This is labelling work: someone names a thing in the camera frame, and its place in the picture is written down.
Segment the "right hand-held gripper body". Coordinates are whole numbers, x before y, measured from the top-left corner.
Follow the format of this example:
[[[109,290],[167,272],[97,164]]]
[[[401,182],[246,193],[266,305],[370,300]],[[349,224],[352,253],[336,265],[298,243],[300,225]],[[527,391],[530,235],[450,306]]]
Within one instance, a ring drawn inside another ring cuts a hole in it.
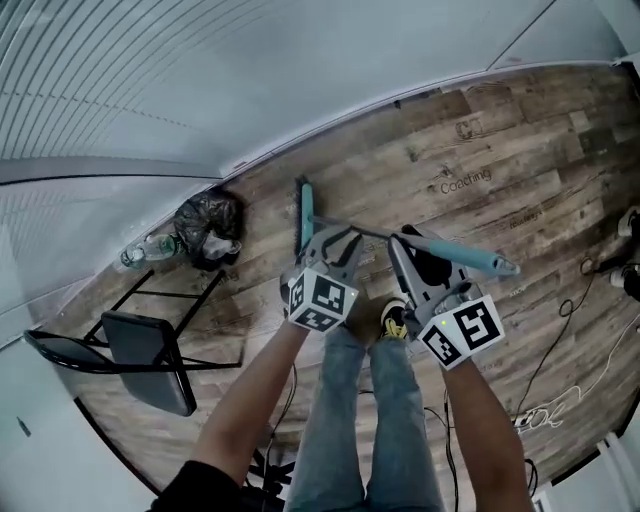
[[[403,318],[415,353],[428,351],[451,370],[505,337],[493,299],[469,278],[465,266],[406,251],[416,272],[416,298],[409,298]]]

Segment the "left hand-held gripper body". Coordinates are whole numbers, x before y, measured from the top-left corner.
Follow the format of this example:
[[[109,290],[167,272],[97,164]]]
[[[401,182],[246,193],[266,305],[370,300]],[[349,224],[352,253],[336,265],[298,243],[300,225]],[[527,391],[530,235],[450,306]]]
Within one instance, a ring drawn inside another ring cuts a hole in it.
[[[359,291],[354,274],[333,274],[336,261],[303,261],[280,278],[290,323],[310,331],[332,331],[344,323]]]

